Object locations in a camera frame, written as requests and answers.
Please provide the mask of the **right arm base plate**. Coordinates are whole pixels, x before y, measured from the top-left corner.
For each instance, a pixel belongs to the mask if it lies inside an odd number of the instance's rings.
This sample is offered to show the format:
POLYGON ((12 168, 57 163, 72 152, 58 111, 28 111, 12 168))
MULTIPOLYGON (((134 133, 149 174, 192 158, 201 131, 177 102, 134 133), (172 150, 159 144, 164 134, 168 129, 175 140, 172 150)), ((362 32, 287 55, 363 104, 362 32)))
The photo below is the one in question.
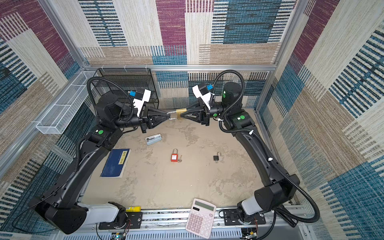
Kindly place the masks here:
POLYGON ((238 211, 236 209, 222 209, 219 211, 219 217, 225 222, 225 226, 235 225, 265 225, 266 219, 264 215, 254 214, 253 216, 241 221, 238 211))

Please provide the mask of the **brass padlock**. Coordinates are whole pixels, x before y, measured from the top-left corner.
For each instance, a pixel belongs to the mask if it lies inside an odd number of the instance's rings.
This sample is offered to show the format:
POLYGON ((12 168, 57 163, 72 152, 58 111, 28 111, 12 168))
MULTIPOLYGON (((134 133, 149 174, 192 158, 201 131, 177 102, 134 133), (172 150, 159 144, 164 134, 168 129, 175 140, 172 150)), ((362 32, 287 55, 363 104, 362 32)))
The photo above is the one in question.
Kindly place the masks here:
POLYGON ((180 120, 182 118, 181 114, 185 113, 186 111, 186 108, 171 110, 168 112, 168 115, 170 115, 170 120, 180 120))

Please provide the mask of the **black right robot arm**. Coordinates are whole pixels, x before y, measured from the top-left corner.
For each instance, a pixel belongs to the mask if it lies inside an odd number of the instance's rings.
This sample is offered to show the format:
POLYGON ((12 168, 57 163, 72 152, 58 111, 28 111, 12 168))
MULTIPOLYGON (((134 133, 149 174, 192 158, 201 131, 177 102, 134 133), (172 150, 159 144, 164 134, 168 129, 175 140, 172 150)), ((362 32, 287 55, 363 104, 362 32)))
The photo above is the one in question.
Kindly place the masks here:
POLYGON ((274 211, 287 223, 315 223, 320 219, 320 209, 311 196, 300 187, 296 175, 290 175, 261 138, 252 117, 243 109, 243 96, 246 83, 244 77, 235 70, 225 70, 218 74, 212 84, 200 83, 193 87, 197 101, 187 107, 180 116, 208 126, 216 119, 222 132, 232 134, 244 147, 261 177, 263 188, 256 190, 251 197, 237 205, 241 224, 247 224, 255 214, 274 211), (310 203, 314 215, 310 218, 295 216, 285 209, 284 203, 300 192, 310 203))

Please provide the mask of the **small black padlock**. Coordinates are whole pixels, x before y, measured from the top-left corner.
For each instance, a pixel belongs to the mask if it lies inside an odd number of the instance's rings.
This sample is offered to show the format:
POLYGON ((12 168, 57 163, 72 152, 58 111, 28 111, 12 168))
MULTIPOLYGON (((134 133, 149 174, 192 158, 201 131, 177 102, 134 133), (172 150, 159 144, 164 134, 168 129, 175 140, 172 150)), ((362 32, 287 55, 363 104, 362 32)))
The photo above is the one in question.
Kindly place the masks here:
POLYGON ((214 162, 218 163, 221 156, 222 156, 221 152, 217 152, 217 154, 213 156, 214 162))

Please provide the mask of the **red padlock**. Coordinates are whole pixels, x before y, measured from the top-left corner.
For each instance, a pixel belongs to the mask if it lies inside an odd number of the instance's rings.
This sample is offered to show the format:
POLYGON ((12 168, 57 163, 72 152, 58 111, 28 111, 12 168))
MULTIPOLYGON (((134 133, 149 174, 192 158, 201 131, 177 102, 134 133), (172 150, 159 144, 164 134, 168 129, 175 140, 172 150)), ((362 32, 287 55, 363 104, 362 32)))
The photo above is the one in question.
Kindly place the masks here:
POLYGON ((172 155, 171 155, 171 162, 178 162, 179 156, 178 156, 178 149, 173 149, 172 155))

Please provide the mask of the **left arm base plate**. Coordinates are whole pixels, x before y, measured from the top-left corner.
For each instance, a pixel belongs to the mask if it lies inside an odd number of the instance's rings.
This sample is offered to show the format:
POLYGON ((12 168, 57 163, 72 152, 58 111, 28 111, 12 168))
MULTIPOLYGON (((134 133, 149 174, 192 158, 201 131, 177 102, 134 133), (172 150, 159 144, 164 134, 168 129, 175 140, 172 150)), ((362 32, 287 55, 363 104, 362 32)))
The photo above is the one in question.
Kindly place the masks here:
POLYGON ((127 230, 139 229, 143 218, 142 212, 124 212, 119 213, 114 221, 100 223, 99 230, 127 230))

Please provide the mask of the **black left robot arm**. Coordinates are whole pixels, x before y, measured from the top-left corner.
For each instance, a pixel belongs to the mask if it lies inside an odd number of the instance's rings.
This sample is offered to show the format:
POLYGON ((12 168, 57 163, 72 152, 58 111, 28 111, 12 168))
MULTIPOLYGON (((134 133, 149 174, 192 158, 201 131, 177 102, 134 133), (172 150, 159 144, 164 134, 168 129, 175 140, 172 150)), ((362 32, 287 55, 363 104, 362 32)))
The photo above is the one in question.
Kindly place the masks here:
POLYGON ((78 140, 74 160, 63 174, 41 197, 34 197, 29 202, 30 210, 67 235, 90 224, 108 225, 113 229, 127 227, 129 219, 124 206, 115 202, 81 205, 78 197, 101 160, 127 133, 126 128, 133 131, 141 128, 145 133, 171 118, 169 113, 146 105, 151 95, 148 90, 125 91, 106 78, 91 77, 86 85, 89 95, 93 82, 115 86, 126 96, 126 101, 120 102, 112 92, 103 94, 98 101, 91 99, 97 124, 78 140))

